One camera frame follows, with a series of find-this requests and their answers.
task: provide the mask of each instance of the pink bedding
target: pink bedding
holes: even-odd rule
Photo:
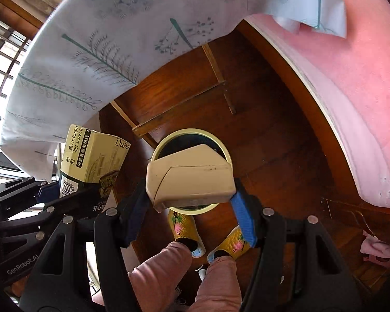
[[[308,80],[347,157],[360,196],[390,207],[390,5],[344,0],[347,38],[298,34],[270,16],[247,18]],[[367,238],[361,252],[390,257],[390,245]]]

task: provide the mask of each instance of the yellow slipper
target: yellow slipper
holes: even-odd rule
[[[178,238],[188,238],[196,241],[198,247],[192,251],[193,258],[202,257],[205,254],[205,246],[196,229],[195,220],[192,216],[183,215],[175,211],[169,210],[167,221],[173,232],[175,240]]]
[[[250,249],[250,244],[244,239],[240,226],[237,225],[227,238],[210,252],[207,259],[211,264],[214,261],[214,253],[218,250],[224,250],[231,257],[237,259],[246,253],[248,249]]]

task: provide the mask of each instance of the pink cloth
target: pink cloth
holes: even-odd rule
[[[285,31],[270,16],[247,20],[270,38],[308,80],[347,157],[361,198],[390,207],[390,4],[344,0],[347,38],[301,27]],[[390,257],[368,238],[363,253]]]
[[[143,312],[163,312],[175,297],[175,288],[192,262],[189,249],[172,242],[158,255],[146,260],[129,273],[131,285]],[[237,281],[235,261],[219,257],[207,269],[195,303],[188,312],[231,312],[241,306],[241,291]],[[103,304],[96,294],[93,301]]]

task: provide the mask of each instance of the barcode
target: barcode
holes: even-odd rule
[[[59,192],[59,197],[64,197],[70,195],[78,190],[78,183],[67,179],[65,176],[62,176],[61,190]]]

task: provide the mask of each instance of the leg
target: leg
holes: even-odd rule
[[[215,259],[188,312],[236,312],[241,306],[241,291],[237,280],[235,260],[229,256]]]
[[[158,255],[129,272],[131,286],[143,312],[162,312],[175,298],[175,288],[192,262],[189,249],[177,242],[170,243]],[[101,295],[93,301],[103,304]]]

